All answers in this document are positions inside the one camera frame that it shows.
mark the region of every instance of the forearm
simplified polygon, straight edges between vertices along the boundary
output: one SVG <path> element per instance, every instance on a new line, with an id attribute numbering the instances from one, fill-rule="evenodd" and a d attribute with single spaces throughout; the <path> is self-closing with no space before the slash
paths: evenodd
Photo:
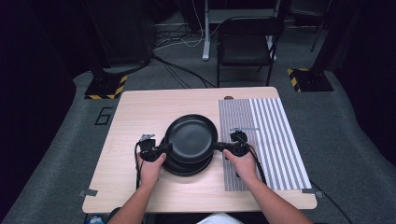
<path id="1" fill-rule="evenodd" d="M 246 184 L 269 223 L 312 223 L 305 214 L 269 189 L 260 179 L 248 180 Z"/>
<path id="2" fill-rule="evenodd" d="M 154 186 L 140 186 L 131 196 L 117 214 L 110 219 L 109 224 L 141 224 L 146 208 L 149 204 L 149 197 L 154 190 Z"/>

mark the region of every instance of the striped mat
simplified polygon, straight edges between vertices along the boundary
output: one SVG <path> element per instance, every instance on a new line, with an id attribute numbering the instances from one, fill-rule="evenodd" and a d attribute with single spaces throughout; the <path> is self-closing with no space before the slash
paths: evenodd
<path id="1" fill-rule="evenodd" d="M 271 189 L 311 189 L 303 160 L 279 98 L 219 101 L 220 139 L 231 142 L 230 133 L 240 128 L 247 134 L 262 164 Z M 248 190 L 223 158 L 226 191 Z"/>

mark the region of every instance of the black chair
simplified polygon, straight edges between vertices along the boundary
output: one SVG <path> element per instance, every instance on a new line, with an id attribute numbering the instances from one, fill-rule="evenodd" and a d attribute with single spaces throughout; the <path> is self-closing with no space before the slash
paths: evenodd
<path id="1" fill-rule="evenodd" d="M 259 72 L 269 66 L 268 86 L 277 40 L 283 30 L 283 21 L 275 17 L 235 17 L 224 21 L 219 26 L 217 87 L 221 65 L 259 66 Z"/>
<path id="2" fill-rule="evenodd" d="M 315 45 L 318 42 L 320 32 L 329 11 L 332 0 L 289 0 L 288 12 L 296 19 L 303 18 L 313 20 L 318 23 L 315 41 L 312 45 L 311 52 L 314 51 Z"/>

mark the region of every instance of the wooden table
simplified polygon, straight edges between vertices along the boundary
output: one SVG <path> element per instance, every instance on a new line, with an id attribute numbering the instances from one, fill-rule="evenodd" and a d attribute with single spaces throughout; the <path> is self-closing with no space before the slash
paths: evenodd
<path id="1" fill-rule="evenodd" d="M 278 98 L 275 88 L 224 88 L 168 91 L 126 91 L 120 98 L 90 189 L 85 213 L 109 213 L 122 206 L 135 191 L 134 145 L 143 133 L 154 133 L 157 146 L 168 126 L 187 114 L 200 114 L 213 121 L 219 133 L 219 100 Z M 225 191 L 222 155 L 215 151 L 202 172 L 181 177 L 162 169 L 148 203 L 148 213 L 259 211 L 249 191 Z M 317 206 L 314 194 L 300 190 L 276 190 L 300 209 Z"/>

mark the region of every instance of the speaker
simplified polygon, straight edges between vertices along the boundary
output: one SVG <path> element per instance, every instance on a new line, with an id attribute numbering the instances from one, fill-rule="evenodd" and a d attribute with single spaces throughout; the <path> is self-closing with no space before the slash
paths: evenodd
<path id="1" fill-rule="evenodd" d="M 156 28 L 149 1 L 85 0 L 110 65 L 149 62 Z"/>

